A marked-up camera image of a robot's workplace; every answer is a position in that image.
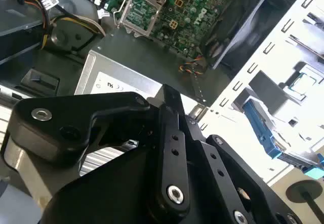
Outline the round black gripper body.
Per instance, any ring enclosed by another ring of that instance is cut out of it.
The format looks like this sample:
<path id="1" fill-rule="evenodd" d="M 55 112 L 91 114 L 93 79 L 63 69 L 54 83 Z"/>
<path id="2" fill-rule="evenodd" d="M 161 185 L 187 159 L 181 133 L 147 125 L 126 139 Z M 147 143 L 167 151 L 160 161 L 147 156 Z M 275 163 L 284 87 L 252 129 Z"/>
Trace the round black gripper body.
<path id="1" fill-rule="evenodd" d="M 183 143 L 139 147 L 63 187 L 41 223 L 227 223 L 206 169 Z"/>

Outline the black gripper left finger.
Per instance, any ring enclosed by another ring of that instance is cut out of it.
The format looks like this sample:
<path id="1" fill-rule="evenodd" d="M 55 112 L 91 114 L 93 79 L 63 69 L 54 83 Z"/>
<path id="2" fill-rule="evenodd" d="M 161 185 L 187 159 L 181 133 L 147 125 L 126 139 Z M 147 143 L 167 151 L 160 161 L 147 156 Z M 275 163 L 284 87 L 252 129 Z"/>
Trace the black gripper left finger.
<path id="1" fill-rule="evenodd" d="M 24 99 L 13 108 L 2 158 L 46 209 L 63 187 L 124 153 L 185 145 L 181 96 L 168 85 L 159 93 L 158 107 L 135 92 Z"/>

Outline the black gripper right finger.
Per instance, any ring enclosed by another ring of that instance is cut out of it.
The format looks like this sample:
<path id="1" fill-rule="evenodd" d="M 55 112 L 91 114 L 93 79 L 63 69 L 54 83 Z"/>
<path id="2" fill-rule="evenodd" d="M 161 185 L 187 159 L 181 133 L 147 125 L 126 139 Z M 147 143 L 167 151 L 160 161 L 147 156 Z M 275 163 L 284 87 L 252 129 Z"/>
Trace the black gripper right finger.
<path id="1" fill-rule="evenodd" d="M 222 137 L 204 138 L 197 122 L 189 116 L 186 136 L 219 202 L 221 223 L 301 223 Z"/>

